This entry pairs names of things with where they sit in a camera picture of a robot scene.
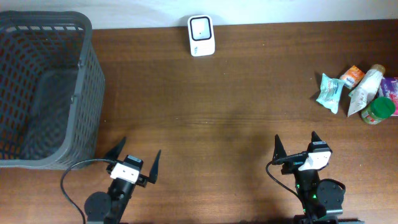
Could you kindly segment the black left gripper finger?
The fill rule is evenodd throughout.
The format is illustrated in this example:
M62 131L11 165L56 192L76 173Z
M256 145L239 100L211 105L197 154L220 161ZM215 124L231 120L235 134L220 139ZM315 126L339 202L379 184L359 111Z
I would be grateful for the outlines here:
M155 184L157 182L158 173L159 173L160 156L161 156L161 150L158 151L158 153L155 157L154 163L149 172L149 177L147 178L147 181L151 184Z
M110 151L108 151L103 159L111 160L111 161L117 161L118 157L126 143L126 137L123 137L122 140L117 143Z

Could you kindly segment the mint green wipes pack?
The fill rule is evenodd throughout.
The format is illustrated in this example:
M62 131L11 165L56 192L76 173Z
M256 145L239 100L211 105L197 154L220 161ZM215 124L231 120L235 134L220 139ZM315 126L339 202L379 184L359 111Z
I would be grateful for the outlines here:
M320 94L316 102L329 109L333 114L337 114L344 85L345 82L343 80L339 78L330 78L323 73L320 84Z

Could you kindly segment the white shampoo tube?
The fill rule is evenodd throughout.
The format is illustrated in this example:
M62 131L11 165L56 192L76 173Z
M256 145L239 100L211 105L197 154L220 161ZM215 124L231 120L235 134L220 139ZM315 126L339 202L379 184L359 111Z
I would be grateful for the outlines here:
M380 64L373 65L366 72L358 86L349 94L351 101L347 117L361 111L374 99L385 72L385 67Z

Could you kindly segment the small orange white packet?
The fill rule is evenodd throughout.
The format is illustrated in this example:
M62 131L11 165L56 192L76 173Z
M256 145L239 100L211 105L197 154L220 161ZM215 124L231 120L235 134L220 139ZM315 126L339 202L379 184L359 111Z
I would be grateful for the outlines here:
M364 76L365 73L357 66L353 65L340 76L340 80L343 80L344 86L351 90L364 78Z

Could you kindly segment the green lid jar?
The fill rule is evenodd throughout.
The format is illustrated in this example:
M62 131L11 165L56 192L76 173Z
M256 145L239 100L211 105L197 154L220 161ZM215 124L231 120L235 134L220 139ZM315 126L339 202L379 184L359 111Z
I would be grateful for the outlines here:
M391 117L396 111L394 102L387 97L379 97L370 102L361 112L361 118L365 123L378 124Z

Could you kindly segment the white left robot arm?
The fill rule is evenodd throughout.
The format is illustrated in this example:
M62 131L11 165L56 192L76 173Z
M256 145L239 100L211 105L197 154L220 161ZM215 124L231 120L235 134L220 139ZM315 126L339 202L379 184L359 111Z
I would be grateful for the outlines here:
M104 156L111 161L106 170L113 181L107 192L95 192L87 198L84 205L87 223L119 223L134 189L157 182L161 152L157 153L149 175L146 176L141 173L143 160L131 155L123 160L118 159L125 143L126 138L122 138Z

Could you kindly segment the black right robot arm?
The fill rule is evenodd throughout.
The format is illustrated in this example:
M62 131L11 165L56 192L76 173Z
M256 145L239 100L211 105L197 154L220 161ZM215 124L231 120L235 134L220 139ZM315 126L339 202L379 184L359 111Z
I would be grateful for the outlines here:
M274 153L267 165L281 165L281 174L294 175L295 190L273 175L269 177L293 193L302 204L303 214L294 216L294 223L338 223L337 216L343 213L346 187L337 180L320 179L318 175L328 165L332 154L329 145L316 132L312 132L306 151L292 155L286 154L280 137L275 135Z

